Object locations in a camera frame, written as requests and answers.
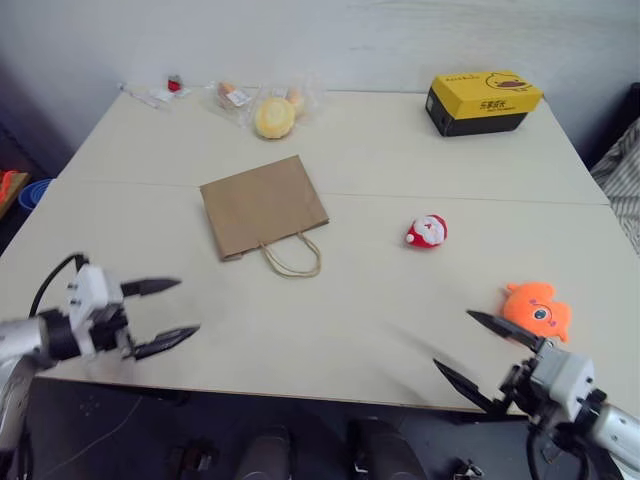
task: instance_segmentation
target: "plastic packaging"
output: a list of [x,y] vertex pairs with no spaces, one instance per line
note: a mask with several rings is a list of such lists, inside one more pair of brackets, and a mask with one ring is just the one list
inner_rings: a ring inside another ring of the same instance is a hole
[[295,123],[313,120],[318,115],[323,100],[324,89],[310,74],[289,82],[263,85],[251,107],[250,117],[254,131],[269,139],[285,137]]
[[244,128],[251,124],[254,91],[231,81],[211,82],[204,88],[204,103],[207,109]]

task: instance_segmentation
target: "red santa toy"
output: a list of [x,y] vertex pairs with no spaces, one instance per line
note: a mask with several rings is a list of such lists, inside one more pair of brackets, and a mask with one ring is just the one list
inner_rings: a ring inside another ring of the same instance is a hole
[[405,240],[414,247],[433,248],[446,238],[447,224],[444,219],[438,215],[427,215],[413,222]]

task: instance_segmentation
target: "orange fish plush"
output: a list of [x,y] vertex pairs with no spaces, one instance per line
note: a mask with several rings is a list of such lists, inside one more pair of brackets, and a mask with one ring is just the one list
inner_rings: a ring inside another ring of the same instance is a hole
[[569,341],[571,307],[553,301],[555,291],[548,283],[507,285],[509,298],[502,309],[502,316],[536,335],[558,336]]

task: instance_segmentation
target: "white table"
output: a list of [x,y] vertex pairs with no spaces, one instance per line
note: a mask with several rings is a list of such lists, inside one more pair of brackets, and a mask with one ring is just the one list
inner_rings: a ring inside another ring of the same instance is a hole
[[320,193],[607,204],[542,101],[513,132],[443,138],[424,94],[331,93],[310,125],[265,141],[205,108],[120,95],[61,177],[197,186],[299,154]]
[[[202,200],[189,186],[57,180],[0,258],[3,315],[28,311],[48,271],[74,250],[122,279],[175,275],[184,283],[128,301],[139,339],[178,325],[201,330],[137,364],[72,360],[63,379],[251,392],[432,407],[470,407],[432,364],[444,359],[487,395],[522,346],[464,310],[497,311],[507,282],[547,281],[572,305],[568,348],[588,353],[596,384],[640,413],[640,269],[602,205],[322,194],[331,223],[309,233],[323,252],[313,279],[274,275],[258,252],[218,260]],[[375,222],[363,215],[375,212]],[[437,250],[403,245],[412,216],[444,216]],[[294,239],[275,250],[311,262]],[[67,278],[43,306],[64,300]],[[603,342],[609,332],[616,341]]]

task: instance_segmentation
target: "yellow and black box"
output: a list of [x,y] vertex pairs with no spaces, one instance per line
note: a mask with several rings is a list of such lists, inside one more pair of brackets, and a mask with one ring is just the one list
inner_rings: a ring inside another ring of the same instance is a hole
[[444,137],[514,130],[542,90],[509,71],[438,75],[426,109]]

